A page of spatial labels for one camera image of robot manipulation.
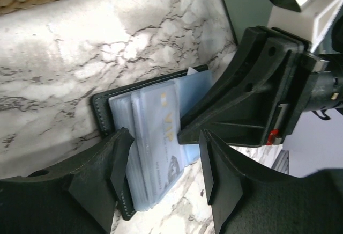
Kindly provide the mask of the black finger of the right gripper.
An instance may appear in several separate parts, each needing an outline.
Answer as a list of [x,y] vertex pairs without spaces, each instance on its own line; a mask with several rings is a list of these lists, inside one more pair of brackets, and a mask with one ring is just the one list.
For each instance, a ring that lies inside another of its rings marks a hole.
[[247,28],[237,51],[206,95],[181,119],[178,141],[208,130],[233,146],[263,146],[290,131],[293,86],[307,42],[267,27]]

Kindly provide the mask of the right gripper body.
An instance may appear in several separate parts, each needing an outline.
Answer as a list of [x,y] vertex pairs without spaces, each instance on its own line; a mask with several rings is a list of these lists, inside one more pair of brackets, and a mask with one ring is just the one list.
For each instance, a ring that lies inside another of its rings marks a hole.
[[333,45],[334,53],[305,53],[284,103],[278,106],[273,127],[273,144],[281,144],[291,135],[303,112],[313,112],[321,120],[331,118],[326,111],[342,114],[342,43]]

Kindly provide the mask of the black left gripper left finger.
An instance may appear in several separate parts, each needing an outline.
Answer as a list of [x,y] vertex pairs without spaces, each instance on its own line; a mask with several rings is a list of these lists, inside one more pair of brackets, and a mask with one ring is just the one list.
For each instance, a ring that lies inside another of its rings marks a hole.
[[122,128],[55,165],[1,180],[1,233],[110,233],[132,142]]

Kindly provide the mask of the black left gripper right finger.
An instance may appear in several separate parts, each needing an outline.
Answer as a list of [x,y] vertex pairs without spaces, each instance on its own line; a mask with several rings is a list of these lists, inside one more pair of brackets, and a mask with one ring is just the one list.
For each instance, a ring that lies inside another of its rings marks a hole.
[[216,134],[199,138],[216,233],[342,233],[342,170],[303,178],[266,167]]

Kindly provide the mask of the black card holder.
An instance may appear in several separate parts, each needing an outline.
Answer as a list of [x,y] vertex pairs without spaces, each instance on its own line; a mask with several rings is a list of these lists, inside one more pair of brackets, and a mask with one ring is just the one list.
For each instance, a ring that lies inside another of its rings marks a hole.
[[119,209],[128,221],[158,204],[200,157],[197,143],[181,144],[181,117],[212,87],[206,65],[93,95],[93,114],[102,137],[126,128],[133,137]]

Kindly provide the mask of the aluminium frame rail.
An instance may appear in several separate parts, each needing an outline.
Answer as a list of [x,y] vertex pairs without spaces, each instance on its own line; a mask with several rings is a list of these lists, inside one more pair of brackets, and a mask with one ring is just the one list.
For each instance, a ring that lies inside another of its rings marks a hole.
[[281,150],[271,169],[289,175],[289,151]]

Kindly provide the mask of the silver VIP card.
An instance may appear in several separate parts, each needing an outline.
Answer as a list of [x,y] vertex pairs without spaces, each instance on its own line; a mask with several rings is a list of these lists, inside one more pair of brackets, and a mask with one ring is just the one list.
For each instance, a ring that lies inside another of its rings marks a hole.
[[159,203],[184,170],[177,140],[180,107],[174,82],[151,85],[131,94],[136,141],[149,206]]

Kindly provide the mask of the green clear-lid storage box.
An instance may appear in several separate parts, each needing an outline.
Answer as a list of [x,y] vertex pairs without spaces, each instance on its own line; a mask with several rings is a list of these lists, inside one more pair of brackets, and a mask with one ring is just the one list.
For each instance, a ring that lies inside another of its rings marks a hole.
[[272,10],[269,0],[223,0],[235,43],[248,27],[266,26]]

